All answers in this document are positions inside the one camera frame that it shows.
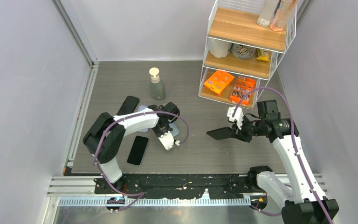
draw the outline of orange snack package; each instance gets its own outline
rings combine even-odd
[[[251,91],[255,87],[256,87],[256,80],[244,76],[238,76],[233,92],[231,93],[230,100],[233,103],[238,103],[247,92]],[[249,96],[247,96],[241,102],[241,105],[247,106],[249,104],[249,100],[251,96],[252,93],[249,94]]]
[[[230,85],[233,80],[234,76],[230,75],[230,73],[218,70],[205,81],[204,86],[220,96],[223,89]]]

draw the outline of phone screen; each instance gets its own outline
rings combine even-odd
[[[148,138],[137,136],[135,137],[134,144],[132,145],[130,155],[128,156],[127,163],[133,165],[141,165],[143,155],[149,142]]]
[[[139,99],[133,96],[127,96],[120,109],[117,112],[117,115],[126,115],[129,113],[133,113],[135,108],[139,103]]]

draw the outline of bottle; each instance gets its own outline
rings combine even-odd
[[[156,100],[165,99],[165,87],[163,81],[160,79],[160,75],[158,75],[160,70],[158,68],[151,68],[149,70],[149,74],[151,75],[151,79],[149,82],[149,90],[150,96]]]
[[[297,0],[281,0],[269,26],[271,30],[281,32],[285,29],[289,17],[296,8],[296,4]]]
[[[262,27],[268,27],[271,22],[272,16],[276,8],[278,7],[279,0],[266,0],[260,13],[259,19],[257,20],[257,24]]]

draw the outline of smartphone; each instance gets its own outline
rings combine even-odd
[[[139,103],[139,98],[133,96],[127,96],[120,109],[117,112],[117,115],[126,115],[129,113],[133,113],[135,108]]]
[[[134,144],[132,145],[130,155],[128,156],[127,163],[133,165],[141,165],[143,155],[145,154],[145,150],[147,147],[147,143],[149,143],[149,139],[137,136],[135,137]]]

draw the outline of soap dispenser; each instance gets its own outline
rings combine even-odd
[[[163,81],[160,79],[160,70],[158,68],[151,68],[149,74],[151,79],[149,82],[150,96],[156,100],[165,99],[165,87]]]

